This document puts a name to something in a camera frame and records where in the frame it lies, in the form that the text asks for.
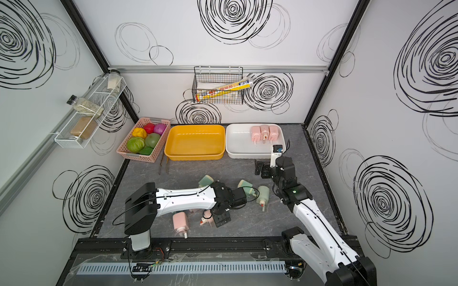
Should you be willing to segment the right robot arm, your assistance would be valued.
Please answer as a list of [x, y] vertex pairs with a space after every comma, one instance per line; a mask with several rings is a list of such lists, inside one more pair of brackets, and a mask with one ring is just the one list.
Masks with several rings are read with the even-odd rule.
[[332, 228], [309, 190], [298, 182], [292, 158], [281, 156], [274, 164], [255, 161], [255, 175], [272, 179], [274, 192], [312, 236], [300, 232], [289, 238], [299, 256], [326, 286], [376, 286], [374, 263], [360, 256]]

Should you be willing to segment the yellow plastic storage box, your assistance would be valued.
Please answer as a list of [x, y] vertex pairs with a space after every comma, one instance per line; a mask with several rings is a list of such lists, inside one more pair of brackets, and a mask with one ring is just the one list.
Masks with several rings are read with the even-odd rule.
[[165, 155], [172, 161], [219, 160], [225, 153], [222, 125], [177, 125], [169, 131]]

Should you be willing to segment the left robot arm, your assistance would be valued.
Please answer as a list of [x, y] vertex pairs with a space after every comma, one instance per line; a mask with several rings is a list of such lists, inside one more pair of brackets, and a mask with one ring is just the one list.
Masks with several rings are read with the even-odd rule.
[[132, 252], [138, 253], [151, 247], [150, 229], [157, 217], [190, 209], [210, 210], [219, 216], [247, 202], [242, 188], [231, 189], [219, 181], [193, 189], [164, 189], [146, 183], [125, 201], [124, 233]]

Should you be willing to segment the white plastic storage box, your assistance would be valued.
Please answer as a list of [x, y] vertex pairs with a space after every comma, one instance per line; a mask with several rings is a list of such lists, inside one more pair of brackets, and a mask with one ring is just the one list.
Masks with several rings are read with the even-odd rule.
[[225, 133], [225, 149], [230, 158], [234, 159], [270, 159], [272, 146], [281, 144], [286, 147], [286, 141], [283, 131], [279, 125], [279, 139], [275, 143], [270, 143], [269, 140], [265, 143], [262, 139], [257, 144], [251, 141], [250, 128], [252, 126], [261, 125], [276, 125], [267, 123], [235, 123], [226, 127]]

